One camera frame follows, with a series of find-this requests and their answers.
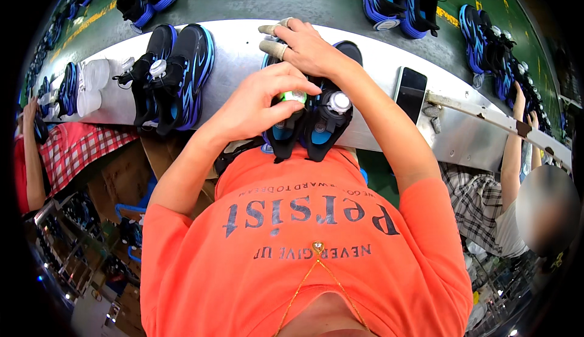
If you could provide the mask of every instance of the white shirt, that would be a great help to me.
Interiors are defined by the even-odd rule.
[[[515,200],[503,214],[495,218],[495,222],[497,223],[495,242],[501,247],[502,257],[518,257],[529,250],[519,235],[515,219]]]

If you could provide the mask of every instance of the checkered shirt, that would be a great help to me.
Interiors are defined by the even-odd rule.
[[[135,131],[122,132],[95,127],[77,142],[69,143],[67,130],[55,126],[48,132],[46,143],[39,149],[51,184],[51,192],[47,196],[54,196],[61,191],[92,161],[137,138]]]
[[[448,187],[458,231],[495,256],[502,248],[495,242],[495,218],[503,210],[501,184],[490,173],[439,162],[442,181]]]

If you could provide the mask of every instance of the green light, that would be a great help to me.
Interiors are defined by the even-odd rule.
[[[282,101],[296,100],[304,104],[308,96],[303,91],[294,90],[282,92],[280,95],[278,95],[278,98]]]

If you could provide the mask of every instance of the orange t-shirt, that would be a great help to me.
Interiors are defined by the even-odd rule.
[[[241,154],[196,220],[148,208],[142,248],[142,325],[154,336],[272,336],[322,241],[324,264],[378,336],[462,336],[472,308],[450,197],[440,179],[401,195],[399,211],[367,188],[359,165],[333,148],[320,163],[296,147],[274,164]],[[338,293],[316,267],[284,325],[320,295]]]

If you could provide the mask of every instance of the red plaid shirt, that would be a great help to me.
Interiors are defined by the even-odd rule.
[[[65,126],[55,126],[39,153],[47,171],[51,192],[48,197],[61,191],[75,175],[92,161],[117,150],[138,135],[135,131],[120,132],[91,126],[92,130],[73,143]]]
[[[133,127],[127,131],[102,129],[84,123],[62,123],[48,132],[39,154],[50,183],[47,197],[54,196],[69,184],[81,170],[95,159],[117,150],[122,145],[138,138]],[[26,164],[24,144],[21,136],[15,143],[15,182],[18,205],[21,213],[27,213]]]

